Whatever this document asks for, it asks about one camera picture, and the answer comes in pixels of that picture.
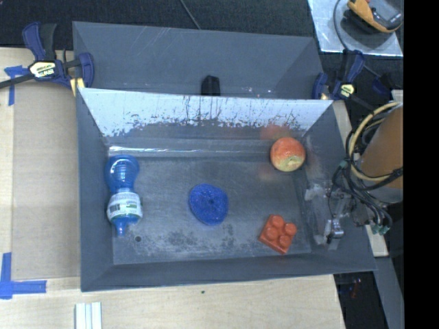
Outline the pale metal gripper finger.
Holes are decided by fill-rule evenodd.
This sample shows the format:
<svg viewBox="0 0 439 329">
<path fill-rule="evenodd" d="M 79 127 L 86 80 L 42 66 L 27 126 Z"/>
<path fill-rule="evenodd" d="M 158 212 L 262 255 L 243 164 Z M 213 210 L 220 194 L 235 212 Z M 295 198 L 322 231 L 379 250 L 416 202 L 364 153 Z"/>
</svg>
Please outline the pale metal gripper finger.
<svg viewBox="0 0 439 329">
<path fill-rule="evenodd" d="M 312 199 L 328 198 L 330 195 L 331 188 L 327 186 L 321 186 L 319 184 L 314 184 L 311 188 L 308 188 L 304 194 L 304 200 L 310 202 Z"/>
<path fill-rule="evenodd" d="M 317 223 L 313 238 L 319 246 L 338 246 L 344 237 L 344 230 L 339 219 L 325 219 Z"/>
</svg>

